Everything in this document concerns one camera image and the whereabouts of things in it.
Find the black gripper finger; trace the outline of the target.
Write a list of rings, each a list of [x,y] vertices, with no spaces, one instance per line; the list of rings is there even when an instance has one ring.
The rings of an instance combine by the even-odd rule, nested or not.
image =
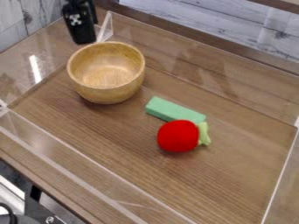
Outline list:
[[[94,7],[93,0],[86,0],[86,1],[87,1],[87,7],[89,7],[89,11],[90,11],[93,24],[97,24],[98,19],[97,19],[97,13],[95,13],[95,7]]]
[[[61,7],[61,15],[69,35],[77,45],[95,41],[94,24],[86,0],[66,0]]]

